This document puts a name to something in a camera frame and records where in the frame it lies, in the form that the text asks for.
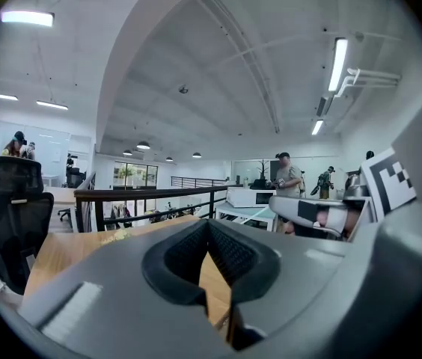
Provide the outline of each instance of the fluorescent light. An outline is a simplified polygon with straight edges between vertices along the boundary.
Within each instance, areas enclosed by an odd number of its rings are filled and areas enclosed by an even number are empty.
[[[138,149],[150,149],[150,145],[146,141],[140,142],[136,147]]]
[[[53,13],[31,12],[29,10],[10,10],[1,14],[2,22],[27,22],[28,24],[53,26]]]
[[[65,111],[68,110],[68,107],[65,105],[59,105],[59,104],[52,104],[50,102],[44,102],[44,101],[37,101],[38,105],[42,105],[42,106],[49,106],[50,108],[57,108],[57,109],[63,109]]]
[[[316,125],[314,126],[314,130],[313,130],[313,135],[316,135],[318,133],[319,129],[321,129],[323,122],[324,122],[323,120],[316,121]]]
[[[16,96],[8,96],[7,94],[0,94],[0,99],[11,99],[12,101],[18,101]]]
[[[347,39],[337,39],[334,49],[334,63],[332,66],[331,81],[329,91],[334,92],[339,85],[340,74],[343,71],[344,60],[346,60]]]

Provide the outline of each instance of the white table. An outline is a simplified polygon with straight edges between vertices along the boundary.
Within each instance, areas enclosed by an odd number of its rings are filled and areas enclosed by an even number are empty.
[[[47,186],[53,186],[53,184],[52,184],[53,180],[56,180],[56,182],[58,183],[58,178],[60,178],[60,177],[59,176],[53,176],[51,174],[42,174],[41,178],[43,180],[43,184],[45,184],[45,181],[48,181]]]
[[[216,219],[221,219],[221,214],[234,215],[240,218],[250,218],[255,221],[266,222],[268,231],[273,231],[275,224],[276,213],[270,208],[264,210],[260,214],[254,216],[257,212],[262,210],[262,207],[233,207],[228,202],[220,203],[216,206]]]
[[[45,187],[44,191],[52,193],[55,198],[55,205],[70,205],[70,219],[73,232],[78,232],[78,222],[76,221],[76,199],[75,199],[74,188],[52,188],[50,186]]]

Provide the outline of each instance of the black metal railing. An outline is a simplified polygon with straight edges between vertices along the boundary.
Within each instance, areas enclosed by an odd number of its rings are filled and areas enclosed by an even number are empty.
[[[96,176],[96,172],[91,173],[76,190],[94,190]],[[89,202],[76,201],[76,223],[80,232],[89,233],[91,231],[91,204]]]
[[[224,179],[171,177],[171,186],[178,188],[213,188],[226,185],[226,182]]]
[[[225,198],[219,198],[215,200],[215,193],[217,191],[226,191],[227,188],[233,186],[241,186],[241,185],[229,185],[229,186],[216,186],[216,187],[207,187],[207,188],[182,188],[182,189],[158,189],[158,190],[75,190],[75,198],[76,198],[76,208],[80,213],[81,209],[84,209],[83,203],[91,203],[94,202],[95,208],[95,216],[97,219],[97,229],[98,231],[106,230],[106,225],[109,224],[121,224],[121,223],[129,223],[133,221],[140,221],[142,219],[149,219],[149,218],[160,218],[164,215],[170,215],[174,213],[184,212],[186,210],[195,209],[197,207],[202,207],[209,205],[210,210],[207,214],[201,215],[201,218],[205,217],[212,217],[215,213],[214,204],[215,202],[219,202],[225,200]],[[199,203],[198,205],[186,206],[181,207],[178,209],[171,209],[165,212],[154,212],[150,214],[140,215],[136,217],[124,217],[124,218],[104,218],[103,213],[103,202],[113,202],[113,201],[127,201],[127,200],[152,200],[152,199],[159,199],[159,198],[172,198],[172,197],[183,197],[193,194],[210,194],[210,200],[208,202]],[[80,232],[88,232],[83,227],[82,224],[78,222],[79,231]]]

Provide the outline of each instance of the black cap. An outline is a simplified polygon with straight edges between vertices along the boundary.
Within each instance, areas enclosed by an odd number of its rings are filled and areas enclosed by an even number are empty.
[[[16,132],[14,135],[14,138],[18,141],[18,142],[23,142],[23,140],[25,139],[25,135],[23,134],[23,132]]]

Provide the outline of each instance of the white microwave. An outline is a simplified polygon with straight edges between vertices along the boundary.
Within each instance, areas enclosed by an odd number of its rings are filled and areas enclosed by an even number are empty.
[[[275,194],[276,190],[229,188],[226,201],[233,207],[266,207],[269,205],[269,198]]]

